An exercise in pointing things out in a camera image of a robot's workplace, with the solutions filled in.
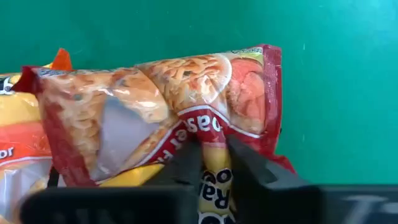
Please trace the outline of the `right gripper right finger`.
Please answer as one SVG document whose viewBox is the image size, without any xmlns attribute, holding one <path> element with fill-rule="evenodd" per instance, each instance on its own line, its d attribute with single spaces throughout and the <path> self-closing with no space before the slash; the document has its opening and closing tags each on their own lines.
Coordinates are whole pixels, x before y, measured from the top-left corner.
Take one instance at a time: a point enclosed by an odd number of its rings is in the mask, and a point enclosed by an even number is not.
<svg viewBox="0 0 398 224">
<path fill-rule="evenodd" d="M 234 136 L 232 196 L 241 224 L 320 224 L 320 188 L 259 155 Z"/>
</svg>

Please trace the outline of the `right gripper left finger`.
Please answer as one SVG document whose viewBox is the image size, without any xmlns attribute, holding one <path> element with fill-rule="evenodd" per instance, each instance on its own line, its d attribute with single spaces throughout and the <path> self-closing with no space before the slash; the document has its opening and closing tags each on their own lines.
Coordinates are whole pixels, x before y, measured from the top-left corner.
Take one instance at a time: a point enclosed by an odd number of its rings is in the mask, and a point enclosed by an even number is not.
<svg viewBox="0 0 398 224">
<path fill-rule="evenodd" d="M 200 143 L 189 142 L 146 181 L 154 190 L 149 224 L 198 224 L 201 167 Z"/>
</svg>

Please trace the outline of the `red beef ramen pack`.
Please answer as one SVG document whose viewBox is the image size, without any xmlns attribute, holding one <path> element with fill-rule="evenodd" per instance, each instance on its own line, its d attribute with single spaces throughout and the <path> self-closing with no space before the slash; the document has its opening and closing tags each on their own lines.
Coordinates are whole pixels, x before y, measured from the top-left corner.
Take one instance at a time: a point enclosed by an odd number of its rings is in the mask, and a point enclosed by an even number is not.
<svg viewBox="0 0 398 224">
<path fill-rule="evenodd" d="M 38 103 L 53 164 L 69 187 L 141 183 L 183 146 L 201 147 L 199 222 L 235 224 L 226 139 L 292 170 L 275 154 L 281 49 L 272 45 L 115 70 L 25 66 L 13 89 Z"/>
</svg>

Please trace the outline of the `orange chicken ramen pack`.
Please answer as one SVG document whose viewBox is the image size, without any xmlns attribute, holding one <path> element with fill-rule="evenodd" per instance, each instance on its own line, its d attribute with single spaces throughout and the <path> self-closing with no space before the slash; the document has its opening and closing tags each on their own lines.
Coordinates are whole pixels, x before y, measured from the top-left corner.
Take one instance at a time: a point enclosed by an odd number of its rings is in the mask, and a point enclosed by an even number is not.
<svg viewBox="0 0 398 224">
<path fill-rule="evenodd" d="M 20 77 L 0 74 L 0 224 L 21 223 L 21 201 L 47 187 L 52 168 L 35 96 L 12 91 Z"/>
</svg>

